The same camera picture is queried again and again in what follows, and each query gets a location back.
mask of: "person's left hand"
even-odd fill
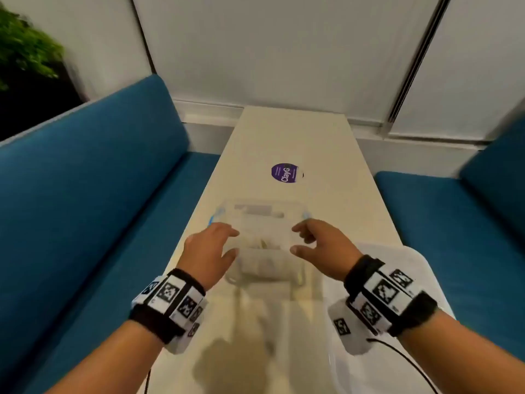
[[[222,256],[226,240],[237,235],[239,231],[229,224],[212,223],[205,230],[188,236],[177,268],[193,276],[209,291],[237,257],[238,249],[230,249]]]

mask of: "clear plastic box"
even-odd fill
[[[240,232],[229,238],[224,251],[238,247],[239,255],[226,273],[236,285],[249,282],[287,280],[305,282],[304,261],[290,253],[290,247],[304,244],[291,228],[310,213],[297,202],[230,199],[216,210],[212,222],[231,224]]]

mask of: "hand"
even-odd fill
[[[319,219],[308,218],[292,227],[306,244],[317,241],[317,246],[295,245],[290,252],[314,265],[320,272],[337,280],[344,280],[363,254],[336,227]]]
[[[209,291],[237,257],[238,249],[230,249],[222,256],[226,240],[237,235],[239,231],[231,225],[213,223],[204,231],[188,236],[177,268],[193,276],[204,290]]]

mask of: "tabletop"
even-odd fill
[[[298,166],[296,182],[272,176],[280,163]],[[216,207],[231,198],[300,202],[356,242],[401,246],[342,114],[246,107],[166,271],[175,267],[186,237],[206,228]],[[221,280],[206,296],[207,315],[186,352],[161,352],[148,393],[335,392],[321,276],[305,267],[302,287]]]

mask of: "blue seat cushion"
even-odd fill
[[[459,176],[525,241],[525,115],[472,158]]]
[[[218,159],[193,152],[181,159],[60,325],[30,355],[12,392],[46,391],[127,319],[131,300],[163,273]]]
[[[525,251],[460,180],[379,172],[403,244],[430,263],[456,318],[525,360]]]
[[[0,147],[0,384],[187,147],[158,76]]]

